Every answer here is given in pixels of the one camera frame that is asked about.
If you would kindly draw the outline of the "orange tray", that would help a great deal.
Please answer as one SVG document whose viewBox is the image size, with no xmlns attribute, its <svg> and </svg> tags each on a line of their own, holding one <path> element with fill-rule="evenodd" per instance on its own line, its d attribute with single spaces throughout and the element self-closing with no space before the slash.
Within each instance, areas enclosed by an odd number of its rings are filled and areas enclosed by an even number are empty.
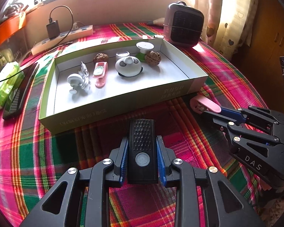
<svg viewBox="0 0 284 227">
<path fill-rule="evenodd" d="M 26 25 L 26 13 L 10 17 L 0 24 L 0 45 Z"/>
</svg>

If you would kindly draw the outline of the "heart pattern curtain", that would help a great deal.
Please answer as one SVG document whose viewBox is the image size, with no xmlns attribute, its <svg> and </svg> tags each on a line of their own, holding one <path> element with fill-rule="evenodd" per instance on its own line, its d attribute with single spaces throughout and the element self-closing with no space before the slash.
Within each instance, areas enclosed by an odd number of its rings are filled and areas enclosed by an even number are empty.
<svg viewBox="0 0 284 227">
<path fill-rule="evenodd" d="M 250 45 L 259 0 L 195 0 L 204 15 L 201 39 L 227 60 Z"/>
</svg>

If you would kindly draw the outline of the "pink case mint insert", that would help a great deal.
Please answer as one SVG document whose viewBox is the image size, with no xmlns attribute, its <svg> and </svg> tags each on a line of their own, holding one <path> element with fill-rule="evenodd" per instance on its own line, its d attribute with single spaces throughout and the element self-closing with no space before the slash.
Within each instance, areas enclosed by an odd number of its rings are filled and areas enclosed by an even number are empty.
<svg viewBox="0 0 284 227">
<path fill-rule="evenodd" d="M 106 61 L 98 62 L 95 65 L 93 78 L 95 79 L 95 86 L 102 88 L 107 79 L 108 74 L 108 63 Z"/>
</svg>

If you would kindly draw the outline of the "black charger adapter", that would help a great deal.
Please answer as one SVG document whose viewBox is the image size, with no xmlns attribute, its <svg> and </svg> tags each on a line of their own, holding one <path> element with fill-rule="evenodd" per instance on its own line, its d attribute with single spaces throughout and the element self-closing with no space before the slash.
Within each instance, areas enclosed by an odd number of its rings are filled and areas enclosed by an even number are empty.
<svg viewBox="0 0 284 227">
<path fill-rule="evenodd" d="M 50 40 L 60 35 L 60 29 L 59 29 L 59 24 L 57 20 L 53 21 L 51 17 L 48 19 L 47 32 L 48 32 L 48 38 Z"/>
</svg>

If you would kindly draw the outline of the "green white cardboard tray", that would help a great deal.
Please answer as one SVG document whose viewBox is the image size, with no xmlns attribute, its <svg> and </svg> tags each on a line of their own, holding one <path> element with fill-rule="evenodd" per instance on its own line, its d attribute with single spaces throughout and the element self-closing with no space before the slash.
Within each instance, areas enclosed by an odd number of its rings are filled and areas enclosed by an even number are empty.
<svg viewBox="0 0 284 227">
<path fill-rule="evenodd" d="M 39 121 L 53 134 L 130 112 L 161 101 L 200 90 L 208 75 L 191 58 L 163 39 L 151 39 L 154 51 L 161 55 L 157 66 L 143 64 L 143 71 L 134 77 L 123 77 L 115 69 L 116 54 L 138 53 L 135 40 L 94 45 L 76 43 L 54 59 L 48 71 L 39 108 Z M 85 64 L 94 71 L 93 58 L 108 55 L 105 85 L 96 87 L 90 78 L 88 91 L 72 94 L 67 81 Z"/>
</svg>

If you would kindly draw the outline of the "beige pouch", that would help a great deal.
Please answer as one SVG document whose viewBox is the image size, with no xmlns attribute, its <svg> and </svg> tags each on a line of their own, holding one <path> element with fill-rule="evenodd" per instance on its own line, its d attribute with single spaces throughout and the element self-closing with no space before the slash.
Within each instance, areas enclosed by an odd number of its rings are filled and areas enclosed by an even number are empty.
<svg viewBox="0 0 284 227">
<path fill-rule="evenodd" d="M 148 21 L 146 24 L 148 26 L 159 26 L 159 27 L 163 27 L 164 26 L 164 21 L 165 21 L 165 18 L 162 17 L 162 18 L 159 18 L 159 19 L 155 19 L 153 21 Z"/>
</svg>

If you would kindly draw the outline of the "clear round candle jar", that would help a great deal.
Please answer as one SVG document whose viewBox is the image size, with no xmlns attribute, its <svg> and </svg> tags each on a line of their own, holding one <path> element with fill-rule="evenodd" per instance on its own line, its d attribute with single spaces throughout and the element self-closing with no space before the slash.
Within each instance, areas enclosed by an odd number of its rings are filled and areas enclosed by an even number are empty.
<svg viewBox="0 0 284 227">
<path fill-rule="evenodd" d="M 130 53 L 128 51 L 120 51 L 116 53 L 116 61 L 122 59 L 122 58 L 126 58 L 130 56 Z"/>
</svg>

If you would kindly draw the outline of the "white plug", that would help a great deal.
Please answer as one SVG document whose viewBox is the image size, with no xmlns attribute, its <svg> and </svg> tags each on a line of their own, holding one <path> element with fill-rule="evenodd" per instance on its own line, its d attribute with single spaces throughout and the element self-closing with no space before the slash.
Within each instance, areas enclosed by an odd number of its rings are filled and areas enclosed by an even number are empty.
<svg viewBox="0 0 284 227">
<path fill-rule="evenodd" d="M 76 21 L 76 22 L 74 22 L 74 24 L 72 26 L 72 31 L 76 31 L 76 30 L 83 28 L 83 27 L 85 27 L 84 23 L 82 23 L 80 21 Z"/>
</svg>

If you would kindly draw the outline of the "black smartphone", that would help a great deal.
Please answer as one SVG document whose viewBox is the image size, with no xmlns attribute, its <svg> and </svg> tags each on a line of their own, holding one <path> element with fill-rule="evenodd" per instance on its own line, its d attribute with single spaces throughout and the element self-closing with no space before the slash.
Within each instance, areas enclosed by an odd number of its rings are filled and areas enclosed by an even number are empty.
<svg viewBox="0 0 284 227">
<path fill-rule="evenodd" d="M 19 73 L 4 106 L 2 116 L 4 120 L 15 118 L 23 111 L 25 100 L 38 68 L 39 64 L 33 63 Z"/>
</svg>

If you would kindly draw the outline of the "green tissue pack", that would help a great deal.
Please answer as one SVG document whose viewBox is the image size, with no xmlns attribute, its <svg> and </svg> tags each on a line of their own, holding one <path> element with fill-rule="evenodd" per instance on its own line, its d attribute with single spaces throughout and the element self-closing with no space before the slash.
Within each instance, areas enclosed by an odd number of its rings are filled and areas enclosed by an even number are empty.
<svg viewBox="0 0 284 227">
<path fill-rule="evenodd" d="M 16 61 L 4 66 L 0 72 L 0 109 L 4 107 L 18 78 L 23 76 L 23 71 Z"/>
</svg>

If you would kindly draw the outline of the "white panda dome toy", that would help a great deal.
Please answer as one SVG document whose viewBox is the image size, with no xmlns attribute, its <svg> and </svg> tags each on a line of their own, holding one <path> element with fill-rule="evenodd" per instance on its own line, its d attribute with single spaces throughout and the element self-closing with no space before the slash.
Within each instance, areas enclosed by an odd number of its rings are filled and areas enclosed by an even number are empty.
<svg viewBox="0 0 284 227">
<path fill-rule="evenodd" d="M 134 56 L 119 59 L 115 64 L 115 69 L 123 77 L 134 77 L 143 71 L 140 60 Z"/>
</svg>

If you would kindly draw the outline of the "black rectangular remote device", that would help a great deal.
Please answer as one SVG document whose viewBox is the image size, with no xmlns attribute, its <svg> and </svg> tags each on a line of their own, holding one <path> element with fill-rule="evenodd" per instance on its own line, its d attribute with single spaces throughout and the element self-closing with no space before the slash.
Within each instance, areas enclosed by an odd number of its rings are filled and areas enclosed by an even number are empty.
<svg viewBox="0 0 284 227">
<path fill-rule="evenodd" d="M 158 183 L 157 144 L 153 119 L 130 121 L 127 181 L 129 184 Z"/>
</svg>

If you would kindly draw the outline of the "small silver lighter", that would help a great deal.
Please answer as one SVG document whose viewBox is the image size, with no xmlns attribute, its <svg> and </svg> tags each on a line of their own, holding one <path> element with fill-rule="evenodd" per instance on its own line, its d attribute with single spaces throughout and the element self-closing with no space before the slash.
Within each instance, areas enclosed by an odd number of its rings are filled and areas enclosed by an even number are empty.
<svg viewBox="0 0 284 227">
<path fill-rule="evenodd" d="M 164 36 L 163 35 L 153 35 L 153 38 L 156 38 L 156 39 L 163 39 Z"/>
</svg>

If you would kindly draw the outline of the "white power strip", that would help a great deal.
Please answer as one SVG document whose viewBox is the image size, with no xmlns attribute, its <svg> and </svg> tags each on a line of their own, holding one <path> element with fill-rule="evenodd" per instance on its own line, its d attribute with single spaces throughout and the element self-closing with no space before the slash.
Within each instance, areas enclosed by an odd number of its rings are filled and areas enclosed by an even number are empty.
<svg viewBox="0 0 284 227">
<path fill-rule="evenodd" d="M 36 55 L 50 48 L 54 48 L 60 44 L 72 42 L 76 39 L 90 36 L 93 34 L 93 32 L 94 32 L 93 25 L 89 25 L 89 26 L 80 27 L 75 31 L 71 31 L 70 33 L 63 32 L 54 39 L 46 38 L 41 42 L 38 42 L 34 47 L 32 47 L 31 54 Z"/>
</svg>

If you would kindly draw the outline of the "pink clip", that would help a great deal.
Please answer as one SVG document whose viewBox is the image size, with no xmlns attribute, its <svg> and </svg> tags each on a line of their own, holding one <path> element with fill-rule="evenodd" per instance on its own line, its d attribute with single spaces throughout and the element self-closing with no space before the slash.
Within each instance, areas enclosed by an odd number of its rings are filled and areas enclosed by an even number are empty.
<svg viewBox="0 0 284 227">
<path fill-rule="evenodd" d="M 211 111 L 214 113 L 220 113 L 222 111 L 219 105 L 202 95 L 196 95 L 193 97 L 190 100 L 190 107 L 198 114 L 202 114 L 205 111 Z"/>
</svg>

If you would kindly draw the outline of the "brown walnut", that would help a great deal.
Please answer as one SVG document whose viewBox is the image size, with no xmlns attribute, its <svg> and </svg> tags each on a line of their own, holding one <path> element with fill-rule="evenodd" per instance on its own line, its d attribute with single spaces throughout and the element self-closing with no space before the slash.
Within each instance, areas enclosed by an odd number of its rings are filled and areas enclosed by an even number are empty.
<svg viewBox="0 0 284 227">
<path fill-rule="evenodd" d="M 145 62 L 150 66 L 157 66 L 161 62 L 162 58 L 158 52 L 149 51 L 145 55 Z"/>
<path fill-rule="evenodd" d="M 108 62 L 109 57 L 107 54 L 98 53 L 93 58 L 93 63 Z"/>
</svg>

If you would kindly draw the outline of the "pink black portable heater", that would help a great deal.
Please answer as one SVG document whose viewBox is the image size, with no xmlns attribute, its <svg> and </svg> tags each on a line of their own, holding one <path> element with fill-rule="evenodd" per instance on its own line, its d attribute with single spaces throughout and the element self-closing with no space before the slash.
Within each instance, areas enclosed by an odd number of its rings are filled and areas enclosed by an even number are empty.
<svg viewBox="0 0 284 227">
<path fill-rule="evenodd" d="M 169 4 L 164 19 L 164 40 L 182 47 L 198 44 L 204 25 L 204 15 L 200 10 L 187 6 L 184 2 Z"/>
</svg>

